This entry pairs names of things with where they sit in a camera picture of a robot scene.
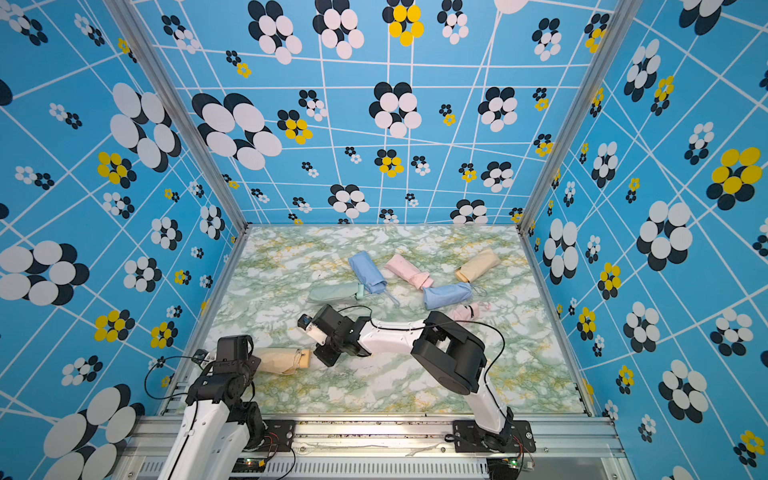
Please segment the red wire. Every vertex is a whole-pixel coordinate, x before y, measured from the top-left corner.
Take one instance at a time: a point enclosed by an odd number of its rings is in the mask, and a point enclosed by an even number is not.
[[[533,458],[533,455],[528,451],[528,449],[525,448],[525,445],[523,445],[523,442],[521,442],[517,437],[512,437],[512,438],[517,440],[518,444],[520,444],[520,452],[522,452],[523,450],[528,452],[528,456],[531,457],[531,461],[533,462],[533,466],[535,467],[536,466],[536,460]]]

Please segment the green marble tabletop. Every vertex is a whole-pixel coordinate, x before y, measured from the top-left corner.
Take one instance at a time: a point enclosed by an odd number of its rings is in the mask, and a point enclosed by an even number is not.
[[[383,268],[387,260],[400,253],[442,286],[457,283],[454,270],[486,247],[502,263],[474,282],[485,295],[476,293],[472,302],[481,304],[478,320],[500,329],[507,343],[488,377],[516,413],[582,412],[514,226],[254,227],[206,348],[214,349],[221,336],[242,333],[250,334],[256,347],[313,348],[314,341],[296,327],[303,313],[314,316],[320,308],[306,301],[307,292],[316,283],[356,281],[347,259],[362,250],[401,302],[396,308],[386,297],[366,297],[361,304],[373,309],[374,320],[425,319],[429,312],[421,292]],[[485,342],[485,355],[493,359],[502,346],[499,335],[463,325]],[[313,357],[308,369],[291,376],[257,373],[255,384],[255,400],[264,413],[469,412],[461,396],[442,388],[415,359],[402,354],[342,354],[331,368]]]

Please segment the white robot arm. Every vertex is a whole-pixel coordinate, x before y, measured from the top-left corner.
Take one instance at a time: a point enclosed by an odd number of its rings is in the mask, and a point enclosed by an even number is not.
[[[249,352],[249,335],[219,339],[217,358],[187,394],[181,430],[160,472],[160,480],[227,480],[238,455],[264,434],[255,402],[240,397],[261,363]]]
[[[368,316],[352,320],[325,305],[314,318],[302,315],[297,324],[317,341],[315,356],[327,366],[335,365],[342,353],[411,354],[442,386],[464,396],[475,422],[488,433],[483,438],[486,446],[503,452],[512,441],[513,415],[488,380],[485,345],[445,314],[431,312],[418,322],[374,324]]]
[[[496,452],[514,445],[512,411],[487,379],[485,345],[459,323],[431,312],[412,323],[373,324],[370,317],[351,320],[323,306],[314,318],[302,315],[298,327],[317,341],[315,356],[333,366],[342,353],[409,353],[445,388],[463,395],[482,442]],[[248,335],[220,338],[217,358],[206,365],[187,394],[187,408],[160,480],[227,480],[240,453],[264,438],[258,405],[240,397],[251,384],[260,360],[251,355]]]

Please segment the black cable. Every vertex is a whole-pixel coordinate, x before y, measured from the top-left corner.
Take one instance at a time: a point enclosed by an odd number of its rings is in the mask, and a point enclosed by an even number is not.
[[[287,476],[288,476],[288,474],[289,474],[289,473],[291,473],[291,472],[293,471],[293,467],[295,467],[295,466],[296,466],[296,452],[295,452],[295,451],[293,451],[293,447],[288,447],[288,448],[290,449],[290,452],[291,452],[291,453],[293,453],[293,464],[292,464],[292,465],[290,466],[290,468],[288,469],[288,472],[286,472],[286,474],[285,474],[285,475],[283,475],[282,477],[278,478],[277,480],[283,480],[283,478],[287,477]]]
[[[188,432],[194,428],[194,422],[197,419],[197,399],[194,401],[194,415],[192,415],[192,423],[190,424]],[[179,462],[179,458],[181,458],[181,453],[184,451],[184,447],[187,446],[187,441],[190,439],[190,435],[187,435],[187,437],[184,439],[184,443],[181,444],[181,450],[179,450],[179,454],[176,455],[176,461],[174,462],[174,466],[170,469],[170,473],[168,474],[168,478],[172,478],[174,476],[174,470],[176,469],[176,465]]]
[[[366,306],[366,305],[352,305],[352,306],[345,306],[344,308],[342,308],[341,310],[337,310],[336,312],[337,312],[337,313],[338,313],[338,312],[343,312],[344,310],[349,310],[349,309],[351,309],[351,308],[367,308],[367,309],[368,309],[368,311],[371,313],[371,315],[373,315],[373,310],[371,310],[371,307],[369,307],[369,306]]]
[[[485,388],[488,389],[488,393],[491,395],[491,399],[493,399],[493,403],[496,405],[496,409],[498,409],[499,412],[502,414],[502,417],[506,419],[507,418],[506,412],[503,412],[502,408],[500,406],[498,406],[498,402],[496,402],[496,397],[494,396],[493,391],[491,391],[491,387],[488,385],[488,372],[491,370],[491,367],[493,367],[493,364],[496,363],[496,360],[498,360],[498,358],[500,356],[502,356],[502,353],[504,352],[504,349],[507,346],[507,342],[506,342],[506,340],[504,338],[504,334],[499,329],[497,329],[495,326],[488,325],[487,323],[483,323],[483,322],[476,322],[474,320],[452,320],[451,322],[447,322],[447,323],[436,323],[434,325],[417,326],[416,328],[412,328],[412,329],[390,329],[390,328],[385,328],[385,327],[382,327],[382,326],[377,326],[373,321],[371,321],[371,325],[373,325],[374,327],[376,327],[377,329],[380,329],[380,330],[395,330],[397,332],[408,332],[410,330],[422,330],[422,329],[425,329],[425,328],[432,328],[433,326],[449,325],[450,323],[453,323],[453,322],[455,322],[455,323],[474,323],[475,325],[487,326],[489,329],[493,329],[494,331],[496,331],[496,333],[498,333],[499,336],[502,338],[502,349],[498,352],[498,355],[496,356],[496,358],[493,359],[493,361],[488,366],[488,368],[485,369],[485,374],[482,377],[482,381],[485,384]]]
[[[176,355],[176,356],[169,356],[167,358],[163,358],[162,360],[157,359],[155,364],[152,366],[152,368],[149,369],[149,372],[147,372],[147,375],[144,377],[144,392],[147,393],[147,395],[151,399],[165,400],[165,399],[173,398],[175,396],[182,396],[182,395],[188,394],[188,392],[184,392],[184,393],[174,393],[174,394],[171,394],[169,396],[164,396],[164,397],[156,397],[156,396],[152,395],[151,393],[149,393],[149,390],[147,390],[147,380],[149,379],[149,374],[152,373],[152,370],[154,370],[156,367],[160,368],[163,365],[165,365],[166,361],[168,361],[170,359],[192,359],[192,360],[194,360],[194,357],[192,357],[192,356],[185,356],[185,355]]]

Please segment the beige folded umbrella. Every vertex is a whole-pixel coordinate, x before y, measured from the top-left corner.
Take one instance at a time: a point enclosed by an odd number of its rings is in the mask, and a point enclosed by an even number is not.
[[[462,282],[472,283],[483,273],[499,265],[501,262],[498,255],[493,253],[493,250],[486,248],[456,270],[456,278]]]
[[[261,359],[259,372],[292,375],[296,369],[310,366],[310,351],[305,349],[254,349],[253,354]]]

